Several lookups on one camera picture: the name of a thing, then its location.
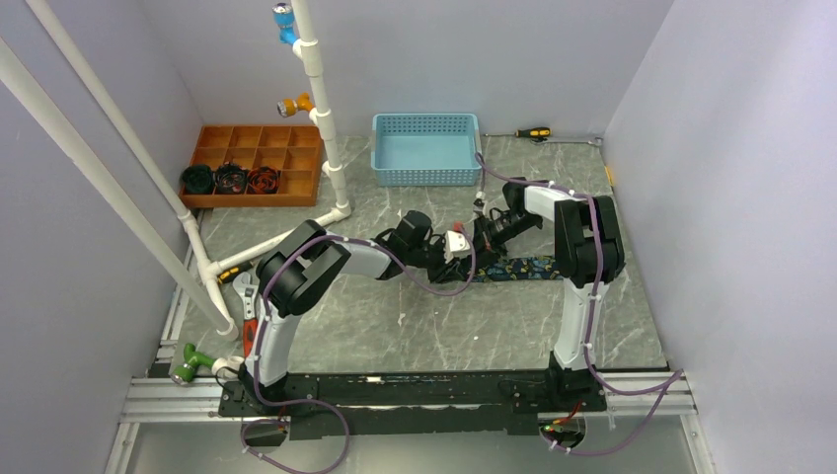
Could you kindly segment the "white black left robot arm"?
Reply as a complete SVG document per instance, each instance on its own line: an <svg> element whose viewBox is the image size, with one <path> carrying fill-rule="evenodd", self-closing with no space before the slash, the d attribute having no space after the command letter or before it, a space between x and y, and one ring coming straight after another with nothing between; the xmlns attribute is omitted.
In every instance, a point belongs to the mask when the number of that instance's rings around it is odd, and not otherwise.
<svg viewBox="0 0 837 474"><path fill-rule="evenodd" d="M371 239L351 238L308 219L265 254L257 266L264 310L241 379L245 402L261 415L283 401L290 350L303 315L314 309L341 275L386 281L424 270L429 281L470 282L478 247L460 225L442 234L427 215L408 212Z"/></svg>

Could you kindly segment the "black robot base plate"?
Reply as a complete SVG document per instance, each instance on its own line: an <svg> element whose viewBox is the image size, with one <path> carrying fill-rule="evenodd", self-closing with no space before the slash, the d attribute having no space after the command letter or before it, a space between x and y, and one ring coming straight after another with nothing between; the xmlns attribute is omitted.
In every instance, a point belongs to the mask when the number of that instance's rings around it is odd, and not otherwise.
<svg viewBox="0 0 837 474"><path fill-rule="evenodd" d="M274 418L293 440L326 435L504 432L534 435L552 418L578 420L607 409L590 375L519 370L291 373L256 398L243 375L224 384L222 418Z"/></svg>

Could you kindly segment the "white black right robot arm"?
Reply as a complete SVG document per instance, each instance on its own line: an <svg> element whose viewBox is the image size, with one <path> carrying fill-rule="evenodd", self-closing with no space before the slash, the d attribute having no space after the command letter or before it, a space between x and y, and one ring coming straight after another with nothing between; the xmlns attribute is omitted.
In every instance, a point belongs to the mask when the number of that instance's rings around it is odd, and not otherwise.
<svg viewBox="0 0 837 474"><path fill-rule="evenodd" d="M614 200L578 197L552 189L544 181L510 179L502 187L507 209L475 218L477 267L507 254L505 243L545 221L554 224L552 269L564 283L563 315L550 352L544 396L566 410L581 394L599 390L589 366L592 342L608 285L625 266L625 249Z"/></svg>

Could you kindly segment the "dark blue patterned tie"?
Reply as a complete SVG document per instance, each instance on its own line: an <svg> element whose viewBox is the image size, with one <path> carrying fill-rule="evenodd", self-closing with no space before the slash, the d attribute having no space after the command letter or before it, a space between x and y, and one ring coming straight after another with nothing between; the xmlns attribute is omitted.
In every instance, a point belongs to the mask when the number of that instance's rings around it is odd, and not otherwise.
<svg viewBox="0 0 837 474"><path fill-rule="evenodd" d="M477 270L473 282L502 282L515 280L558 280L556 260L552 256L508 258Z"/></svg>

